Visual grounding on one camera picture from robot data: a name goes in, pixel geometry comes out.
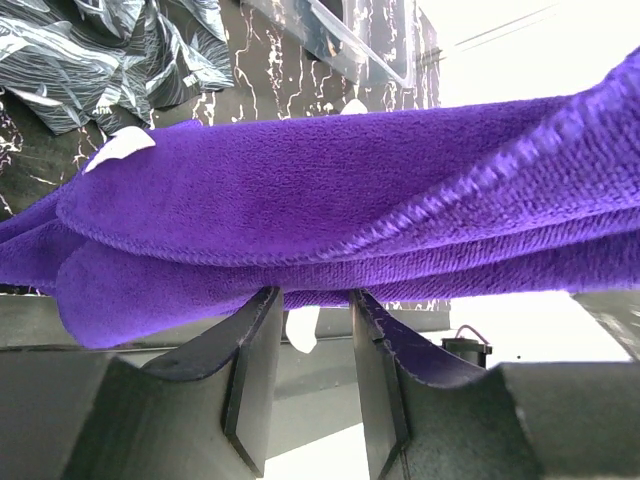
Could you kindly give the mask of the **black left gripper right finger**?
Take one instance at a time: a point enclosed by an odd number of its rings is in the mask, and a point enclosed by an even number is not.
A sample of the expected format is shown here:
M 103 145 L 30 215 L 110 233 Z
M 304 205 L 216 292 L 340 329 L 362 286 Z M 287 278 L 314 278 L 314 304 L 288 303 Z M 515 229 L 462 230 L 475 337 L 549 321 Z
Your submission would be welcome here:
M 350 293 L 359 401 L 372 479 L 410 479 L 419 437 L 410 408 L 431 389 L 449 389 L 486 370 L 488 343 L 460 335 L 432 343 L 364 290 Z

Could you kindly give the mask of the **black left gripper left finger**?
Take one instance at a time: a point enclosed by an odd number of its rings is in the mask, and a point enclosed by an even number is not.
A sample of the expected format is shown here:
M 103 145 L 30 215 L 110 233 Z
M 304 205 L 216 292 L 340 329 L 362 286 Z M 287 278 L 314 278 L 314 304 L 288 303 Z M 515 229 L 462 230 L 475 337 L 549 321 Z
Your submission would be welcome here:
M 261 289 L 236 313 L 142 370 L 179 387 L 178 421 L 203 449 L 194 478 L 264 476 L 283 325 L 283 295 Z

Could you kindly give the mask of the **purple fleece sock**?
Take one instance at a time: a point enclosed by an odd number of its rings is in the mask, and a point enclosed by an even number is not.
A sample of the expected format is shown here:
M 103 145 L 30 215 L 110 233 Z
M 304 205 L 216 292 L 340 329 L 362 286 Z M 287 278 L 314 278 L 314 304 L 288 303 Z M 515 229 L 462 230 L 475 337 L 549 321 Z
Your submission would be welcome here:
M 639 56 L 568 96 L 117 132 L 1 225 L 81 345 L 234 312 L 639 282 Z

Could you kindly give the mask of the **dark patterned sock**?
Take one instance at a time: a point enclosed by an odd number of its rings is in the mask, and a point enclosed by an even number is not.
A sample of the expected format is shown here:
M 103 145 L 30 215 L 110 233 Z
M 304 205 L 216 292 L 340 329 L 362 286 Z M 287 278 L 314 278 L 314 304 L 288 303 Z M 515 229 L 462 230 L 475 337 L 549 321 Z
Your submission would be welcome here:
M 234 84 L 216 1 L 4 1 L 1 86 L 55 134 L 146 127 Z

